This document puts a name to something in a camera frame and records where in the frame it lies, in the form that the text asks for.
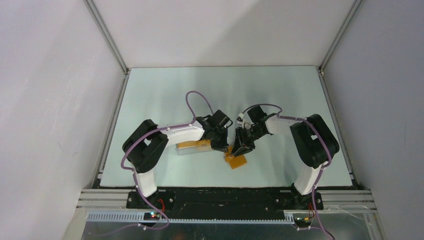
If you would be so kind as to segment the orange card holder wallet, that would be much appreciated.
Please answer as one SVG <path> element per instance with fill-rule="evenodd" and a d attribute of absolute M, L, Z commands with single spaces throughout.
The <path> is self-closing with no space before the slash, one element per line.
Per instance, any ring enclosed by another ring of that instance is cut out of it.
<path fill-rule="evenodd" d="M 232 170 L 235 170 L 236 168 L 242 167 L 247 164 L 247 160 L 244 155 L 240 156 L 234 156 L 231 154 L 233 147 L 229 146 L 227 148 L 227 151 L 225 152 L 224 160 Z"/>

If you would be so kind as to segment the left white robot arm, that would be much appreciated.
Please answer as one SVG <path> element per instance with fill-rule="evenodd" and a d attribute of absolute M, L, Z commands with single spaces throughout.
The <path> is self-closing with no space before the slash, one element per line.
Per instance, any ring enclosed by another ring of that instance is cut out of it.
<path fill-rule="evenodd" d="M 217 110 L 212 115 L 197 116 L 190 123 L 159 127 L 151 119 L 144 120 L 123 143 L 124 161 L 129 161 L 136 188 L 140 190 L 138 201 L 145 208 L 153 208 L 158 202 L 154 168 L 164 150 L 175 146 L 178 151 L 220 151 L 228 147 L 228 128 L 232 120 Z"/>

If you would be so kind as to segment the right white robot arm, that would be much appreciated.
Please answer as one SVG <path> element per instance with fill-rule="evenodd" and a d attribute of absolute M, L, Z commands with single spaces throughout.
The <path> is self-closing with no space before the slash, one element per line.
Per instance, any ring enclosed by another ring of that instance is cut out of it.
<path fill-rule="evenodd" d="M 255 141 L 266 135 L 291 135 L 303 166 L 293 183 L 295 192 L 290 201 L 295 208 L 304 209 L 340 145 L 319 114 L 307 118 L 283 116 L 280 106 L 278 112 L 267 114 L 263 106 L 262 103 L 251 105 L 238 115 L 239 126 L 230 155 L 238 157 L 253 151 Z"/>

